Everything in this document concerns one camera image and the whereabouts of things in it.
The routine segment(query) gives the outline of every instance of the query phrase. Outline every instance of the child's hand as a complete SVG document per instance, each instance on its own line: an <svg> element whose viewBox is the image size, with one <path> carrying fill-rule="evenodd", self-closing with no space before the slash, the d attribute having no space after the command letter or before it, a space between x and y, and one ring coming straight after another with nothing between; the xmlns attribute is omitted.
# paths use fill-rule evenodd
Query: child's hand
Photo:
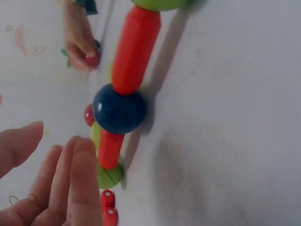
<svg viewBox="0 0 301 226"><path fill-rule="evenodd" d="M85 55L93 57L97 47L85 9L71 0L63 1L64 44L70 58L85 67L95 69L85 62Z"/></svg>

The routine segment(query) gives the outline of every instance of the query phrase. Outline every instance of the green ball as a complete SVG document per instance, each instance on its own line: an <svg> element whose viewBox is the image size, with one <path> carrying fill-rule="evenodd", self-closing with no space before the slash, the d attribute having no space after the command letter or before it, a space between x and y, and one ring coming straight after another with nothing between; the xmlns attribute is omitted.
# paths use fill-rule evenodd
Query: green ball
<svg viewBox="0 0 301 226"><path fill-rule="evenodd" d="M170 11L187 5L191 0L132 0L137 6L149 11Z"/></svg>
<svg viewBox="0 0 301 226"><path fill-rule="evenodd" d="M97 164L97 180L101 189L111 189L115 187L123 178L122 166L118 165L113 169L104 169Z"/></svg>

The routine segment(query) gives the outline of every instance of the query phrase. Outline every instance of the green leaf print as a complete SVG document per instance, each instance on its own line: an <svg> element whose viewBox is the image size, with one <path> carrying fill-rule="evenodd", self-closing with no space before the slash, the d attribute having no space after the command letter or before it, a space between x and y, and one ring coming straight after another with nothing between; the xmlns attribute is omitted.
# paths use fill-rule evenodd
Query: green leaf print
<svg viewBox="0 0 301 226"><path fill-rule="evenodd" d="M68 61L67 61L67 67L71 67L70 59L68 59Z"/></svg>
<svg viewBox="0 0 301 226"><path fill-rule="evenodd" d="M68 56L68 53L67 53L67 51L66 51L64 48L61 49L61 52L62 52L66 57Z"/></svg>

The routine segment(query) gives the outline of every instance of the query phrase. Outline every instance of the blue ball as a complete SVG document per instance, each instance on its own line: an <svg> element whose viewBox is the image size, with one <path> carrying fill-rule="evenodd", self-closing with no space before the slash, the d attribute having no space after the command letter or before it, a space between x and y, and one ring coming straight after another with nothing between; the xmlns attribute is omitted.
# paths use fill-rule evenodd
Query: blue ball
<svg viewBox="0 0 301 226"><path fill-rule="evenodd" d="M146 115L146 103L140 94L121 95L112 84L105 85L96 94L93 102L95 121L106 131L126 134L136 129Z"/></svg>

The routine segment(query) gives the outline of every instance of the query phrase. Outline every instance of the small red piece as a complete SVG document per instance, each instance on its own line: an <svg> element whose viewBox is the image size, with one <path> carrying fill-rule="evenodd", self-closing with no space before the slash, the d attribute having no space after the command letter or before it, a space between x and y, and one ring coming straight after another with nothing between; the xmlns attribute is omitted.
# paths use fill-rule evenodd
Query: small red piece
<svg viewBox="0 0 301 226"><path fill-rule="evenodd" d="M90 105L88 105L88 107L86 107L84 117L85 117L86 124L89 127L91 127L93 125L93 123L95 122L94 116L93 116L92 104L90 104Z"/></svg>
<svg viewBox="0 0 301 226"><path fill-rule="evenodd" d="M103 226L117 226L118 213L114 208L106 208L103 212Z"/></svg>
<svg viewBox="0 0 301 226"><path fill-rule="evenodd" d="M101 204L102 210L105 210L108 207L115 207L115 195L110 190L104 190L101 194Z"/></svg>
<svg viewBox="0 0 301 226"><path fill-rule="evenodd" d="M94 57L86 55L85 62L92 67L96 67L100 62L100 52L97 50Z"/></svg>
<svg viewBox="0 0 301 226"><path fill-rule="evenodd" d="M134 6L127 14L112 69L112 85L119 94L139 89L160 28L159 12Z"/></svg>
<svg viewBox="0 0 301 226"><path fill-rule="evenodd" d="M113 134L101 130L101 142L98 148L98 163L105 170L111 170L118 165L118 158L124 135Z"/></svg>

